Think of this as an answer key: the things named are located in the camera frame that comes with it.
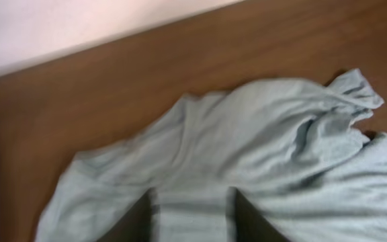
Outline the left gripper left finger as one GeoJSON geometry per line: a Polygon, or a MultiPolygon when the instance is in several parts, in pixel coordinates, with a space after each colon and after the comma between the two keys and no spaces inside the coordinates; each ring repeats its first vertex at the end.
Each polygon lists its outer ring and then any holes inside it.
{"type": "Polygon", "coordinates": [[[151,242],[153,205],[147,190],[97,242],[151,242]]]}

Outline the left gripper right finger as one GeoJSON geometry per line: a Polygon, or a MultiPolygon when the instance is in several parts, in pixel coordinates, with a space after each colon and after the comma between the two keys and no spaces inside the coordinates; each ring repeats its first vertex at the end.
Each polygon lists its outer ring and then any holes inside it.
{"type": "Polygon", "coordinates": [[[236,189],[234,195],[236,242],[289,242],[263,218],[251,202],[236,189]]]}

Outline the light blue t-shirt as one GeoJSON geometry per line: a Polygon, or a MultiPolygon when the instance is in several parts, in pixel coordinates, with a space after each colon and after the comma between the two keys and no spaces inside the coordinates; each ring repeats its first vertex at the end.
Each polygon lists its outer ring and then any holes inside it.
{"type": "Polygon", "coordinates": [[[184,96],[134,138],[77,153],[36,240],[96,241],[150,191],[155,241],[233,241],[237,188],[292,241],[387,241],[387,134],[353,126],[382,103],[357,69],[184,96]]]}

